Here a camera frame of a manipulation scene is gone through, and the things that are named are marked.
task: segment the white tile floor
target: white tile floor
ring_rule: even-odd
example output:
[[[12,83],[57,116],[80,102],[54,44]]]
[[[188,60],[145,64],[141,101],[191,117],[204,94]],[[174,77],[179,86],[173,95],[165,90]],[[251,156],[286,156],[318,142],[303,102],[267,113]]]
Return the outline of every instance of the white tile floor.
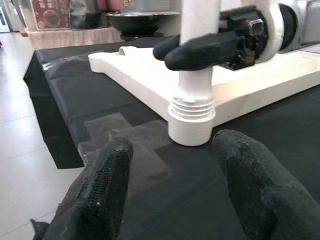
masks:
[[[0,240],[31,240],[29,219],[50,222],[81,168],[58,170],[42,139],[22,77],[33,48],[0,33]]]

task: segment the white robotic base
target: white robotic base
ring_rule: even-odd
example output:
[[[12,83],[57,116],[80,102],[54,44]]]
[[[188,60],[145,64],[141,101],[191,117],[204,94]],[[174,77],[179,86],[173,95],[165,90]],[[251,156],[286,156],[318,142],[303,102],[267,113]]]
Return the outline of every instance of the white robotic base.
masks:
[[[152,48],[122,47],[89,55],[91,70],[104,73],[168,121],[179,73],[156,60]],[[214,67],[216,116],[212,127],[320,84],[320,54],[294,51],[237,71]]]

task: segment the black glove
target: black glove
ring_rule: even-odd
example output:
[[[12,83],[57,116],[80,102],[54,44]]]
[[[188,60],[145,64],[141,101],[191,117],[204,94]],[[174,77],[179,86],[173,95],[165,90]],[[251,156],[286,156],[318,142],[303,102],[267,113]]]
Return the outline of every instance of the black glove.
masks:
[[[238,53],[239,39],[235,31],[208,34],[179,46],[180,36],[170,37],[153,49],[156,59],[173,71],[197,71],[232,62]]]
[[[213,150],[249,240],[320,240],[320,206],[260,142],[220,131]]]
[[[116,240],[128,191],[132,144],[117,137],[70,186],[50,224],[31,221],[34,240]]]

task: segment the black plastic sheet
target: black plastic sheet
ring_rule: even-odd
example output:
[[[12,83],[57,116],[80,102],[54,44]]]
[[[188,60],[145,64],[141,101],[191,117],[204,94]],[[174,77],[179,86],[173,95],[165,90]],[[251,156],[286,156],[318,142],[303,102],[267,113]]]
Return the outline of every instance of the black plastic sheet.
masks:
[[[41,68],[61,58],[127,45],[149,48],[161,40],[37,51],[25,81],[43,137],[61,168],[93,161],[101,144],[115,136],[133,141],[137,155],[120,239],[244,240],[210,142],[199,147],[171,142],[160,116],[108,76],[91,72],[88,61]],[[316,86],[215,127],[213,134],[234,129],[262,142],[319,202],[319,106]]]

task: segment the metal bowl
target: metal bowl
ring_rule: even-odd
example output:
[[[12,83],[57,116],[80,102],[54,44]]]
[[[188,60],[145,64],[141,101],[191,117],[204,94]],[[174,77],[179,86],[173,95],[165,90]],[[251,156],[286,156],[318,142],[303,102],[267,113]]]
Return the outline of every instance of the metal bowl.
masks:
[[[134,13],[107,14],[111,25],[124,35],[153,34],[159,28],[159,20],[162,14],[139,15]]]

